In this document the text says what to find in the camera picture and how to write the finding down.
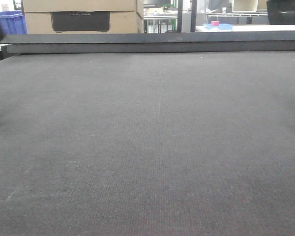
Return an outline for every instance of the black pole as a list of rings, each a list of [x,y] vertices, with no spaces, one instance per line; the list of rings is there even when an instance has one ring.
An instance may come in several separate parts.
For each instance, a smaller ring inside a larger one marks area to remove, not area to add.
[[[177,20],[178,33],[181,33],[181,28],[182,28],[182,9],[183,9],[183,0],[178,0],[178,20]]]
[[[196,31],[196,22],[197,22],[197,0],[192,0],[190,32]]]

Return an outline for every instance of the blue plastic crate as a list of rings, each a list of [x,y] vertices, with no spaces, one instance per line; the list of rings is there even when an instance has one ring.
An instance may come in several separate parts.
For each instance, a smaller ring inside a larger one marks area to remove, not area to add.
[[[5,34],[27,34],[22,11],[0,12],[0,26]]]

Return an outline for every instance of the white table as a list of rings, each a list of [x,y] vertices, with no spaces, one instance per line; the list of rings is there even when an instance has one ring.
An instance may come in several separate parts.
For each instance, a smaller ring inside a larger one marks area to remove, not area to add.
[[[196,26],[198,32],[247,32],[247,31],[289,31],[295,30],[295,25],[244,25],[233,26],[233,29],[219,30],[217,28],[207,29],[204,26]]]

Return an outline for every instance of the metal frame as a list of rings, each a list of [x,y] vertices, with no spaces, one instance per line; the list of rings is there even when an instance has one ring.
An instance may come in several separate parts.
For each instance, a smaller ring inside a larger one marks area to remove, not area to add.
[[[9,53],[295,51],[295,31],[7,35]]]

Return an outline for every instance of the blue tray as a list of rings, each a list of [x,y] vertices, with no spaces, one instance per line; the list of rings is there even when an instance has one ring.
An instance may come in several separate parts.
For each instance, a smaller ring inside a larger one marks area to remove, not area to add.
[[[233,25],[230,24],[220,24],[219,26],[212,26],[211,24],[204,24],[205,28],[207,29],[213,29],[213,28],[218,28],[219,30],[232,30]]]

